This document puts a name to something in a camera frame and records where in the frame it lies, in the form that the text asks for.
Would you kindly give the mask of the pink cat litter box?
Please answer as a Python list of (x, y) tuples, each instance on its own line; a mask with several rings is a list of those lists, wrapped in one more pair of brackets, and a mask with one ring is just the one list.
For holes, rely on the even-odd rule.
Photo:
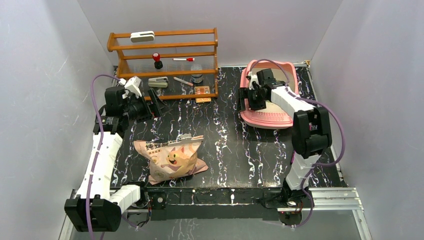
[[(262, 60), (257, 62), (252, 60), (242, 71), (240, 78), (240, 87), (248, 88), (250, 81), (247, 79), (249, 71), (253, 74), (263, 69), (272, 69), (273, 76), (277, 81), (288, 82), (290, 89), (299, 94), (298, 82), (295, 66), (291, 62), (277, 61), (276, 64)], [(262, 110), (251, 110), (248, 100), (244, 99), (237, 104), (240, 108), (239, 114), (241, 119), (249, 126), (262, 129), (286, 129), (293, 126), (293, 120), (289, 114), (282, 110), (278, 105), (266, 102), (266, 108)]]

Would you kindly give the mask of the cat litter bag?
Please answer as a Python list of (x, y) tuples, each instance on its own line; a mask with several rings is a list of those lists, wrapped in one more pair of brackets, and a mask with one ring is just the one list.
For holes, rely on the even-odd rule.
[(198, 156), (202, 142), (168, 146), (167, 142), (136, 140), (133, 145), (149, 161), (148, 182), (156, 185), (208, 170), (207, 164)]

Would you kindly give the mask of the orange wooden shelf rack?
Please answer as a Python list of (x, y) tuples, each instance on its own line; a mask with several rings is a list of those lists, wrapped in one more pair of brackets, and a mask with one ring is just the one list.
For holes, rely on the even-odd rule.
[[(218, 30), (217, 28), (154, 31), (155, 39), (131, 42), (131, 33), (110, 33), (106, 49), (118, 57), (116, 75), (130, 79), (137, 76), (147, 86), (149, 78), (168, 77), (163, 100), (192, 98), (216, 98), (218, 88)], [(162, 69), (155, 69), (153, 53), (160, 54)], [(173, 58), (195, 58), (195, 61), (173, 61)], [(201, 65), (203, 70), (191, 71), (192, 65)], [(195, 84), (192, 74), (203, 73), (203, 82)], [(189, 86), (173, 79), (177, 77), (193, 83)], [(195, 94), (195, 87), (209, 86), (210, 93)]]

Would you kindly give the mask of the grey bag sealing clip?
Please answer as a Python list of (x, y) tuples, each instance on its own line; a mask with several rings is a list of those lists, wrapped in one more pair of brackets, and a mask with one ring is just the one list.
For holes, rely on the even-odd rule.
[(202, 142), (204, 140), (203, 135), (199, 136), (192, 136), (190, 133), (181, 134), (176, 140), (171, 140), (167, 142), (168, 146), (175, 146), (175, 145), (184, 145), (184, 144), (190, 144), (195, 142)]

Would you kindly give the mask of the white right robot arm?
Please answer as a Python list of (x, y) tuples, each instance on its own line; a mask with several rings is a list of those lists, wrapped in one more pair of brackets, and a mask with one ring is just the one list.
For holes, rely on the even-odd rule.
[(284, 81), (277, 81), (270, 68), (246, 74), (247, 87), (238, 90), (237, 110), (266, 109), (271, 102), (292, 119), (291, 143), (293, 163), (284, 179), (281, 199), (295, 207), (308, 192), (308, 178), (323, 152), (332, 144), (329, 110), (312, 105), (295, 94)]

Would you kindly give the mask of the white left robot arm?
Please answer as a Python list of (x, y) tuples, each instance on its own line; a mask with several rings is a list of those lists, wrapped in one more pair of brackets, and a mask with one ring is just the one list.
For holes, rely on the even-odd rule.
[(130, 124), (153, 120), (169, 111), (154, 90), (148, 90), (148, 95), (138, 96), (123, 86), (109, 87), (104, 93), (105, 105), (94, 108), (93, 147), (87, 170), (75, 197), (64, 204), (78, 232), (115, 232), (132, 204), (144, 208), (149, 203), (142, 181), (129, 181), (110, 192), (117, 154)]

